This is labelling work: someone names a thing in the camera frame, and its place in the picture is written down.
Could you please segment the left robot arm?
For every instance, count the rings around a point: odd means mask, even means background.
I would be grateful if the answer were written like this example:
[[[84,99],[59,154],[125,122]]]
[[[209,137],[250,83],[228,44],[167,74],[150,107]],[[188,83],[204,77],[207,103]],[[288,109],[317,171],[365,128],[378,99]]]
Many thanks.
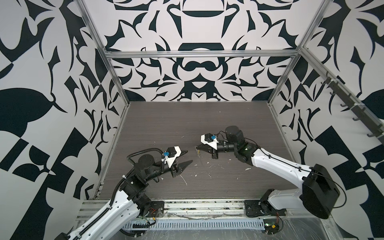
[[[70,233],[61,233],[58,240],[109,240],[124,225],[137,217],[145,217],[151,206],[145,194],[149,182],[159,182],[161,175],[170,173],[179,176],[192,161],[180,164],[176,159],[188,153],[180,147],[170,147],[166,151],[149,148],[132,153],[127,160],[132,169],[116,185],[111,199],[87,222]]]

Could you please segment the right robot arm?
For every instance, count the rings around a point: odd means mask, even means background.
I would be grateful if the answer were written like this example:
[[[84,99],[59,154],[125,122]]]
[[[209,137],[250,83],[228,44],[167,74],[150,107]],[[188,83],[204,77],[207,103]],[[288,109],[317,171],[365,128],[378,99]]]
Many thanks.
[[[263,214],[305,209],[320,219],[329,218],[343,189],[324,166],[302,165],[272,154],[245,138],[237,126],[227,127],[225,135],[222,140],[211,133],[201,135],[196,150],[211,154],[212,159],[218,159],[219,153],[233,153],[240,162],[269,171],[296,186],[292,190],[268,190],[259,202]]]

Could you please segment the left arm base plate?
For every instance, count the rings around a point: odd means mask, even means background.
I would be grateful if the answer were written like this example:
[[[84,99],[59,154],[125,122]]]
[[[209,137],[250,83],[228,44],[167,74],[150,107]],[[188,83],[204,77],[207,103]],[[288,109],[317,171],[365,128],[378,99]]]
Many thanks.
[[[141,217],[156,217],[157,215],[162,215],[165,209],[164,201],[149,201],[140,205],[140,214]]]

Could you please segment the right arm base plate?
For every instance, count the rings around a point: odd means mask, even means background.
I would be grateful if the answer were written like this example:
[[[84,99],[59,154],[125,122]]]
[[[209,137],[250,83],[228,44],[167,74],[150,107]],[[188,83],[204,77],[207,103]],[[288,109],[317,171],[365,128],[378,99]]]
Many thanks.
[[[261,216],[285,216],[286,209],[276,210],[268,201],[261,200],[245,200],[245,213],[249,218],[257,218]]]

